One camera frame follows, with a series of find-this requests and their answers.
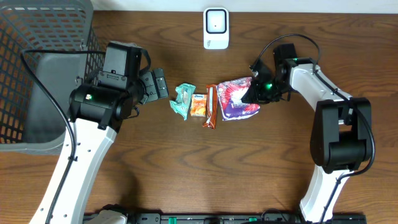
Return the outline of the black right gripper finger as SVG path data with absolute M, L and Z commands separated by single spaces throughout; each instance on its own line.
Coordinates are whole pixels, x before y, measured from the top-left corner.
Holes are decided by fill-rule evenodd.
M 269 82 L 273 79 L 271 69 L 261 59 L 257 59 L 249 68 L 254 79 L 259 82 Z
M 255 103 L 257 103 L 257 96 L 256 96 L 255 89 L 252 88 L 252 87 L 248 88 L 247 92 L 241 98 L 241 101 L 243 103 L 247 103 L 247 104 L 255 104 Z

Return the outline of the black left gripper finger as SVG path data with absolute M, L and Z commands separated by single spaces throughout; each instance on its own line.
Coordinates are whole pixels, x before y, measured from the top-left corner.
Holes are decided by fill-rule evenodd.
M 147 72 L 140 76 L 140 80 L 144 85 L 144 96 L 141 100 L 141 103 L 149 103 L 158 100 L 159 96 L 157 93 L 157 87 L 155 85 L 155 78 L 152 75 L 152 72 Z
M 169 90 L 167 87 L 167 82 L 164 76 L 164 70 L 162 68 L 156 68 L 153 70 L 157 96 L 159 99 L 161 98 L 168 98 L 169 97 Z

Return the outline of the purple snack packet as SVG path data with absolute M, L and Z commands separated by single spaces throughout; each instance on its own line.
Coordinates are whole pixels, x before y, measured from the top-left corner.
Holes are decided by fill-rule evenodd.
M 223 121 L 247 119 L 260 110 L 254 103 L 243 103 L 241 98 L 251 86 L 251 77 L 225 81 L 216 86 Z

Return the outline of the teal wet wipes packet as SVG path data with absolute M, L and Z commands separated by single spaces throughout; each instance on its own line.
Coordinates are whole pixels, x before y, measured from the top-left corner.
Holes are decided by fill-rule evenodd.
M 170 100 L 170 107 L 175 113 L 180 114 L 184 120 L 187 119 L 188 111 L 196 89 L 195 85 L 183 83 L 175 88 L 177 97 L 174 101 Z

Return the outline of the orange-red snack bar wrapper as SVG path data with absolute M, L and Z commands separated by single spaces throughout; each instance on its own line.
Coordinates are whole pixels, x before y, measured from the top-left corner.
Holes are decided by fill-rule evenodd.
M 204 128 L 216 128 L 216 117 L 218 108 L 218 94 L 216 87 L 217 85 L 215 84 L 206 86 L 206 121 L 203 124 Z

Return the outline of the orange tissue packet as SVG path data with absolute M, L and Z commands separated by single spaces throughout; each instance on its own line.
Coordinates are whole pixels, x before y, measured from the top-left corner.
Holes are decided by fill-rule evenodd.
M 205 117 L 206 103 L 207 103 L 207 95 L 193 94 L 192 102 L 190 105 L 190 115 L 197 117 Z

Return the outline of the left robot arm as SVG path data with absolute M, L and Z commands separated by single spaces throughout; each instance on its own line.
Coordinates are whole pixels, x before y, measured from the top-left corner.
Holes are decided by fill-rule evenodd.
M 112 41 L 103 55 L 103 68 L 94 79 L 70 93 L 68 113 L 29 73 L 66 126 L 57 165 L 31 223 L 82 223 L 100 165 L 123 121 L 139 112 L 137 105 L 169 95 L 163 71 L 141 67 L 142 58 L 151 62 L 146 49 Z

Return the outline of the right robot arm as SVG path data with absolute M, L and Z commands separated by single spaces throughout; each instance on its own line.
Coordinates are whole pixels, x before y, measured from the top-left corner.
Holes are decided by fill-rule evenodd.
M 369 170 L 374 161 L 371 104 L 340 90 L 323 74 L 317 60 L 299 57 L 294 44 L 277 46 L 273 57 L 274 72 L 260 58 L 250 65 L 253 79 L 242 101 L 268 104 L 297 92 L 314 110 L 310 153 L 315 169 L 300 211 L 303 221 L 323 223 L 333 218 L 346 181 Z

